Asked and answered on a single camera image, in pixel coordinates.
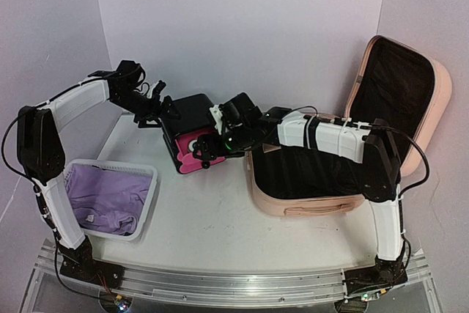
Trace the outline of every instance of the black bracket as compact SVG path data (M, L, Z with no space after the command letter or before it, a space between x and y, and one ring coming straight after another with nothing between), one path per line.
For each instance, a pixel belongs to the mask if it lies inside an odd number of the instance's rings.
M24 106L18 115L18 161L26 175L45 185L65 167L65 152L52 111Z
M130 60L122 60L115 73L107 73L104 76L109 86L109 101L135 114L134 121L140 128L160 128L160 117L168 119L180 119L180 114L174 107L171 97L166 96L160 101L160 94L166 87L166 83L159 81L152 90L151 97L137 91L142 84L139 80L145 71L140 64Z
M388 123L376 119L373 125L388 126ZM396 185L401 179L401 161L390 131L370 131L365 139L360 168L360 190L368 200L381 203L396 199Z
M62 245L59 245L59 249L64 257L60 267L63 276L99 286L106 284L110 289L119 288L124 268L93 259L92 244L88 237L85 237L84 242L75 250Z
M346 270L344 283L349 297L364 293L390 289L407 282L407 273L403 264L404 246L396 260L374 258L374 266Z

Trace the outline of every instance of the cable clip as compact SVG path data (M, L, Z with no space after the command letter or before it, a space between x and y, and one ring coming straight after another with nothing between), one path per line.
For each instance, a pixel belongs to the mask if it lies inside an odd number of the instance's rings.
M340 129L339 136L337 137L337 155L339 157L342 156L342 154L340 153L341 152L340 141L341 141L342 133L343 133L344 129L347 127L347 124L351 121L352 121L351 117L348 117L348 118L345 119L344 124L342 125L342 127Z
M362 122L362 121L358 121L356 122L357 124L357 129L363 129L363 130L369 130L369 128L371 127L371 125L368 123L368 122Z

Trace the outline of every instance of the black fabric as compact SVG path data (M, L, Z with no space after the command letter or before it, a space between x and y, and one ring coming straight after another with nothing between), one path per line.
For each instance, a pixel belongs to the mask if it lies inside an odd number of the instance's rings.
M373 45L350 110L354 121L386 120L414 136L432 99L435 77L422 55L383 37ZM403 161L409 144L395 136ZM299 147L253 152L254 175L262 192L277 199L305 199L359 194L360 165L336 155Z
M271 197L304 199L360 193L351 172L359 165L337 155L282 147L268 153L258 148L252 157L256 184Z
M373 45L350 116L364 122L384 119L414 137L434 88L435 73L428 59L382 37ZM401 136L394 138L404 161L410 144Z

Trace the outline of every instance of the white wall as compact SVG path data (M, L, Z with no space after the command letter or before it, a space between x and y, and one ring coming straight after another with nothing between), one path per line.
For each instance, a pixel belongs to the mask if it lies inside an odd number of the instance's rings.
M173 97L343 111L382 0L100 0L112 65L136 58Z
M50 98L94 70L110 68L97 0L0 0L0 23L2 134L21 106ZM67 157L96 155L118 112L103 105L67 127ZM7 143L7 157L18 165L15 133ZM16 312L50 230L40 220L31 185L18 182L3 163L0 219L1 311Z
M405 200L445 312L468 312L469 0L384 0L379 33L428 53L453 79L453 96L427 152L432 179Z

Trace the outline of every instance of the white backdrop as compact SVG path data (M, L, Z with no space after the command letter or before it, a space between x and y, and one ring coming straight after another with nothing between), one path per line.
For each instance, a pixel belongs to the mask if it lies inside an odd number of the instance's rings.
M426 150L432 173L404 201L409 238L423 246L448 313L469 312L469 0L384 0L379 31L448 69L453 95Z
M141 62L173 98L247 92L342 112L382 0L99 0L113 67Z

